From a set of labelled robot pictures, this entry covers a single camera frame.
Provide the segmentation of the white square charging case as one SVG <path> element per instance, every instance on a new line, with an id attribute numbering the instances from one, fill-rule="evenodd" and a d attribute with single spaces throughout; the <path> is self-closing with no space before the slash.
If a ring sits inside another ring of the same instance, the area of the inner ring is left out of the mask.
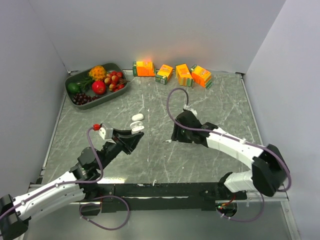
<path id="1" fill-rule="evenodd" d="M 134 121 L 130 124 L 130 129 L 131 129 L 131 133 L 138 133 L 142 130 L 145 129 L 145 127 L 143 126 L 143 122 L 142 121 Z"/>

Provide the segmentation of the white oval earbud case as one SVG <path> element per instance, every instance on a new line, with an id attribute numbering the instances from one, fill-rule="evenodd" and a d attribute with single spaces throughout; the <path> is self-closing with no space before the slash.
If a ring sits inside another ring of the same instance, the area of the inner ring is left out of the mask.
<path id="1" fill-rule="evenodd" d="M 144 119 L 144 115 L 142 113 L 137 113 L 135 115 L 132 116 L 131 120 L 133 122 L 137 122 L 137 121 L 142 121 Z"/>

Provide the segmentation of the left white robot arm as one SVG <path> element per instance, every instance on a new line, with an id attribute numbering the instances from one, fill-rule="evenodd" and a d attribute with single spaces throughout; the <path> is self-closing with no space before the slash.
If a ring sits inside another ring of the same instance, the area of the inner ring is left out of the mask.
<path id="1" fill-rule="evenodd" d="M 57 179 L 13 197 L 9 194 L 0 199 L 0 235 L 4 240 L 14 240 L 29 228 L 31 219 L 62 208 L 72 202 L 93 201 L 99 195 L 98 182 L 104 168 L 117 155 L 130 155 L 144 136 L 142 131 L 113 129 L 101 150 L 91 143 L 77 158 L 77 164 Z"/>

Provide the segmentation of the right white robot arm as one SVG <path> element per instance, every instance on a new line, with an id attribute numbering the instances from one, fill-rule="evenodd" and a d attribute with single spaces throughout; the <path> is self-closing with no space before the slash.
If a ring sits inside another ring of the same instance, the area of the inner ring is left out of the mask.
<path id="1" fill-rule="evenodd" d="M 230 199 L 240 191 L 258 191 L 273 197 L 289 172 L 276 146 L 253 144 L 210 122 L 202 124 L 190 110 L 184 110 L 174 119 L 171 139 L 218 150 L 248 167 L 248 171 L 227 173 L 221 179 L 218 193 L 223 199 Z"/>

